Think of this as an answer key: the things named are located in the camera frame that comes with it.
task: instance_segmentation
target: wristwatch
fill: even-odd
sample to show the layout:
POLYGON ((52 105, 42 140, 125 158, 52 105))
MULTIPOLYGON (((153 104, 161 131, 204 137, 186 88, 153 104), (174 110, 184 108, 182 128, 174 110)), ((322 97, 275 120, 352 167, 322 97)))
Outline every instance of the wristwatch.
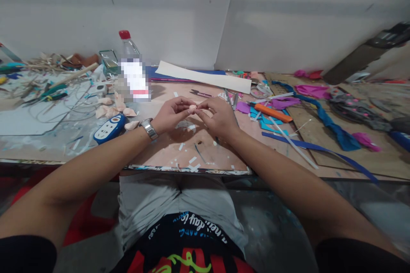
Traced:
POLYGON ((152 140, 155 140, 158 137, 158 134, 156 133, 154 127, 152 127, 151 121, 152 121, 152 118, 149 118, 149 119, 142 121, 139 125, 144 127, 145 131, 148 133, 148 136, 152 140))

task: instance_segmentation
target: gray floor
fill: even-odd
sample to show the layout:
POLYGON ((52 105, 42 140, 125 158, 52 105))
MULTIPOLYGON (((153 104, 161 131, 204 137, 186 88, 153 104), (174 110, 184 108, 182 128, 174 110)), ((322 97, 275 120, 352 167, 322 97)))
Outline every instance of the gray floor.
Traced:
MULTIPOLYGON (((24 183, 11 180, 0 193, 4 212, 24 183)), ((403 254, 410 258, 409 186, 367 183, 329 183, 373 224, 383 230, 403 254)), ((298 219, 259 180, 244 179, 226 184, 238 218, 249 237, 246 260, 260 273, 317 272, 313 252, 298 219)), ((118 183, 106 184, 97 194, 92 212, 101 217, 117 214, 118 183)), ((117 229, 62 249, 55 272, 108 272, 121 257, 117 229)))

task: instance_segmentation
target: hand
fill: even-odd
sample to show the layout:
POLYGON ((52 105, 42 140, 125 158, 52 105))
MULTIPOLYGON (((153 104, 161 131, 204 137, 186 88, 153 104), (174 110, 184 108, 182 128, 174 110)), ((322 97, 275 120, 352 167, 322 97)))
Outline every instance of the hand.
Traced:
POLYGON ((164 102, 157 116, 151 121, 156 133, 162 134, 175 129, 176 125, 193 113, 190 105, 196 105, 192 100, 179 96, 164 102))
POLYGON ((219 97, 205 100, 198 105, 194 113, 202 119, 213 134, 224 138, 225 141, 241 131, 236 123, 232 107, 219 97), (214 115, 209 117, 200 109, 211 109, 214 115))

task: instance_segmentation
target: gray shorts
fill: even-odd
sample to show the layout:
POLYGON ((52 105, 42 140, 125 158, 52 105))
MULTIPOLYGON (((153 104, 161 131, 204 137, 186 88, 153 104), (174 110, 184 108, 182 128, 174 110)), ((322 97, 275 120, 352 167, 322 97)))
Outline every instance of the gray shorts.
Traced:
POLYGON ((218 224, 244 251, 248 236, 219 178, 144 172, 120 176, 119 222, 123 251, 164 215, 191 211, 218 224))

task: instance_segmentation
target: person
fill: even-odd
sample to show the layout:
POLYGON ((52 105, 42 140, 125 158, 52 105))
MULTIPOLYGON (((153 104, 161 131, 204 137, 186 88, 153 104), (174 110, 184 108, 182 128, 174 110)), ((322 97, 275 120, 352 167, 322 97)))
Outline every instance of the person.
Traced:
MULTIPOLYGON (((242 131, 223 100, 207 99, 195 111, 189 108, 194 104, 173 98, 150 125, 161 135, 199 116, 299 218, 320 272, 410 271, 389 239, 337 192, 242 131)), ((0 217, 3 272, 53 271, 81 203, 151 143, 145 126, 60 166, 0 217)), ((253 271, 243 255, 246 236, 220 181, 149 172, 120 176, 118 200, 124 254, 112 272, 253 271)))

